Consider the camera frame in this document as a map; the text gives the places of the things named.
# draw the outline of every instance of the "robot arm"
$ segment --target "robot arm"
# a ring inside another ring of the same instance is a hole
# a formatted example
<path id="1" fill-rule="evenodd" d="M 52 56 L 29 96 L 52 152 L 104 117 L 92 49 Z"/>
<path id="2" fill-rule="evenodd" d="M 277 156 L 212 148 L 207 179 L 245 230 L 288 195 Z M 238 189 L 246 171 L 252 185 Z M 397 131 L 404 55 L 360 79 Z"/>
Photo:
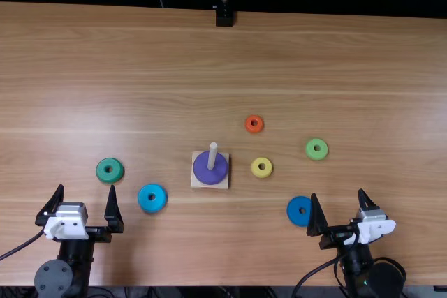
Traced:
<path id="1" fill-rule="evenodd" d="M 398 298 L 406 279 L 404 268 L 390 258 L 373 259 L 368 246 L 391 233 L 396 222 L 388 219 L 362 189 L 358 191 L 358 200 L 360 208 L 348 225 L 328 226 L 320 202 L 312 194 L 307 235 L 321 235 L 320 249 L 337 249 L 337 258 L 332 264 L 336 273 L 337 263 L 341 263 L 347 297 Z"/>
<path id="2" fill-rule="evenodd" d="M 61 243 L 57 259 L 41 265 L 34 277 L 40 298 L 86 297 L 95 243 L 110 243 L 113 233 L 124 231 L 113 185 L 104 213 L 107 226 L 86 226 L 85 205 L 63 200 L 64 187 L 59 185 L 36 217 L 47 239 Z"/>

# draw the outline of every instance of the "purple ring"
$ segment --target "purple ring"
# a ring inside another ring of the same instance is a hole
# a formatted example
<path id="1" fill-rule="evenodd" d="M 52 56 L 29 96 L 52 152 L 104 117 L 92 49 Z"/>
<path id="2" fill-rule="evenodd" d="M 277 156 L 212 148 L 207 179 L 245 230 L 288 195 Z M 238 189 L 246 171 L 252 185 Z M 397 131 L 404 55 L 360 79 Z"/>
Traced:
<path id="1" fill-rule="evenodd" d="M 210 152 L 204 151 L 194 160 L 193 171 L 196 178 L 204 184 L 214 185 L 224 180 L 228 174 L 228 162 L 224 155 L 217 153 L 214 168 L 208 169 L 208 156 Z"/>

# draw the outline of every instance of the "wooden table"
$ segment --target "wooden table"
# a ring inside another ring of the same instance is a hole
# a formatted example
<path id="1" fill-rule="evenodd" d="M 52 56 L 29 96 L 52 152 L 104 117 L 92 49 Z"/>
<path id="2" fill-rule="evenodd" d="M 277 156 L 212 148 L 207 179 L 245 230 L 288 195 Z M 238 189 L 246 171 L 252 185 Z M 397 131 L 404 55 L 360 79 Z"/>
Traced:
<path id="1" fill-rule="evenodd" d="M 239 13 L 216 28 L 212 11 L 1 3 L 0 253 L 38 232 L 60 183 L 105 224 L 95 167 L 112 156 L 125 229 L 96 245 L 92 285 L 294 285 L 335 251 L 291 224 L 288 201 L 316 192 L 345 224 L 359 188 L 397 221 L 373 254 L 408 285 L 445 285 L 446 55 L 445 20 Z M 312 137 L 324 161 L 306 157 Z M 228 191 L 190 187 L 211 141 L 231 154 Z M 154 216 L 136 200 L 148 183 L 169 193 Z M 0 285 L 32 285 L 58 251 L 39 239 L 1 262 Z M 334 285 L 332 269 L 307 284 Z"/>

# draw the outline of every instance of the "yellow ring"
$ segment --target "yellow ring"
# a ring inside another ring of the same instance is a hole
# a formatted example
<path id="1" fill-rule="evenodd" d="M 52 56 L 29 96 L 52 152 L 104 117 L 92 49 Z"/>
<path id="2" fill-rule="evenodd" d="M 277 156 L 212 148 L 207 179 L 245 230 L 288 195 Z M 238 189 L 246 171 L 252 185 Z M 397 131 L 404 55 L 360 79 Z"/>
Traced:
<path id="1" fill-rule="evenodd" d="M 269 177 L 273 171 L 272 162 L 265 157 L 258 157 L 251 163 L 251 172 L 258 178 Z"/>

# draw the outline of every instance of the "wooden base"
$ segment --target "wooden base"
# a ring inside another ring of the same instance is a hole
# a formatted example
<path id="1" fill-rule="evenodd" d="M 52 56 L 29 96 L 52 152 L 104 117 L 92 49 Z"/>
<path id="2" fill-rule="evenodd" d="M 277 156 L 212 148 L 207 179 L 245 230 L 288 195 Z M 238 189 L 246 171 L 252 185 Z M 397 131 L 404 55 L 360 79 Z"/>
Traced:
<path id="1" fill-rule="evenodd" d="M 196 160 L 197 156 L 199 156 L 203 151 L 193 151 L 193 158 L 191 162 L 191 187 L 192 188 L 222 188 L 222 189 L 228 189 L 230 187 L 230 154 L 229 153 L 220 153 L 227 161 L 228 163 L 228 174 L 226 177 L 221 181 L 220 183 L 208 185 L 204 184 L 201 181 L 197 179 L 197 177 L 194 174 L 193 165 L 194 161 Z"/>

